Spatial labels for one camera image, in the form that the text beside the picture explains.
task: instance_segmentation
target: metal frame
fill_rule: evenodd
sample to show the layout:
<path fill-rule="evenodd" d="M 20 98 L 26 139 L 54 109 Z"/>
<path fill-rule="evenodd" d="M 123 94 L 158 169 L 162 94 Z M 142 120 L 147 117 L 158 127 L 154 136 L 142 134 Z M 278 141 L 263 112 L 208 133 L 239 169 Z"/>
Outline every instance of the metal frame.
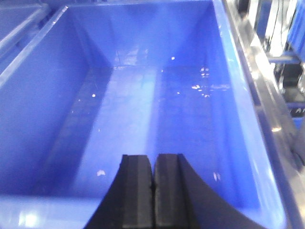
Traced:
<path fill-rule="evenodd" d="M 250 22 L 240 18 L 233 0 L 223 3 L 285 207 L 287 228 L 304 228 L 305 171 L 301 157 L 293 151 L 296 127 Z"/>

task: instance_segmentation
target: bin floor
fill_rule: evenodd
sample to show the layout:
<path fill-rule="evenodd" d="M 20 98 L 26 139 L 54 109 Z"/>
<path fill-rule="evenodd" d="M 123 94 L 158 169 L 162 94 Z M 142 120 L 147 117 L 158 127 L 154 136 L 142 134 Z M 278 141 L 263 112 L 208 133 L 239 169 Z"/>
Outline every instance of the bin floor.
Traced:
<path fill-rule="evenodd" d="M 90 69 L 33 194 L 101 198 L 123 154 L 148 155 L 153 166 L 159 153 L 182 153 L 215 191 L 238 206 L 234 158 L 226 137 L 216 137 L 227 131 L 221 111 L 233 94 L 212 72 L 202 66 Z"/>

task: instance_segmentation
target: blue container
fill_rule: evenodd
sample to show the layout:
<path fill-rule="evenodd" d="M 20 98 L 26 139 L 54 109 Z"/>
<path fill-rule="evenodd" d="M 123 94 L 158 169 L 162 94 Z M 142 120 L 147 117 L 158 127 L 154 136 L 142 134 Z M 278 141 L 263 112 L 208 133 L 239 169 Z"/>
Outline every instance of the blue container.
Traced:
<path fill-rule="evenodd" d="M 0 75 L 0 132 L 3 227 L 81 228 L 122 154 L 159 153 L 183 153 L 239 211 L 285 227 L 219 0 L 60 9 Z"/>
<path fill-rule="evenodd" d="M 49 12 L 46 4 L 0 5 L 0 73 L 33 38 Z"/>
<path fill-rule="evenodd" d="M 295 18 L 288 33 L 288 42 L 298 57 L 305 62 L 305 1 L 298 0 Z"/>

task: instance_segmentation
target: blue plastic bin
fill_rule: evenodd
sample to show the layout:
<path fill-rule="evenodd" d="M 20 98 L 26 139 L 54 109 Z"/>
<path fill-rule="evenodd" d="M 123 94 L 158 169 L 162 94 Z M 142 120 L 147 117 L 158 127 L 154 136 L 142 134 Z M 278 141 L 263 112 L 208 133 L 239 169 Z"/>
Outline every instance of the blue plastic bin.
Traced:
<path fill-rule="evenodd" d="M 296 13 L 287 40 L 294 52 L 305 61 L 305 1 L 298 0 Z"/>
<path fill-rule="evenodd" d="M 285 227 L 219 0 L 60 9 L 0 75 L 0 132 L 4 227 L 81 228 L 122 154 L 154 165 L 159 153 L 184 154 L 239 211 Z"/>
<path fill-rule="evenodd" d="M 49 12 L 47 4 L 0 5 L 0 73 L 33 37 Z"/>

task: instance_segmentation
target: black cable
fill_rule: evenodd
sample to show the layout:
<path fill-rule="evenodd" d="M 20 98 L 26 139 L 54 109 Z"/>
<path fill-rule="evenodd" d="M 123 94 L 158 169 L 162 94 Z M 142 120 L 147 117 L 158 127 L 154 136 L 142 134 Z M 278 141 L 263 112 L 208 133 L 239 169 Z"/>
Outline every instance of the black cable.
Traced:
<path fill-rule="evenodd" d="M 274 27 L 273 27 L 273 32 L 272 32 L 272 35 L 271 35 L 271 38 L 270 38 L 269 46 L 271 46 L 272 38 L 273 38 L 273 35 L 275 33 L 274 31 L 275 31 L 275 26 L 276 26 L 276 21 L 277 21 L 277 16 L 278 16 L 279 10 L 280 10 L 280 0 L 277 0 L 277 11 L 276 11 L 276 17 L 275 17 L 275 24 L 274 24 Z"/>

